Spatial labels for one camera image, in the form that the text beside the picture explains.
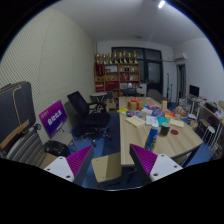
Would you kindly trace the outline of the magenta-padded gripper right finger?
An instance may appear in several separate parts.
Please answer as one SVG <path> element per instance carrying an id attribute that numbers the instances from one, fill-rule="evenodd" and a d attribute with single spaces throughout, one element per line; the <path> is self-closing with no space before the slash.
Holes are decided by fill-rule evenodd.
<path id="1" fill-rule="evenodd" d="M 166 154 L 156 155 L 140 146 L 131 144 L 129 153 L 144 185 L 159 180 L 182 169 Z"/>

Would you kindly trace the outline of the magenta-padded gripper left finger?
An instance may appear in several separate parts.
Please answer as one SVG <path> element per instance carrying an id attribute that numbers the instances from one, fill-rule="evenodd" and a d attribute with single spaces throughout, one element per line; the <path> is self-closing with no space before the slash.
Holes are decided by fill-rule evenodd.
<path id="1" fill-rule="evenodd" d="M 94 147 L 90 145 L 68 157 L 57 157 L 45 171 L 81 186 L 93 156 Z"/>

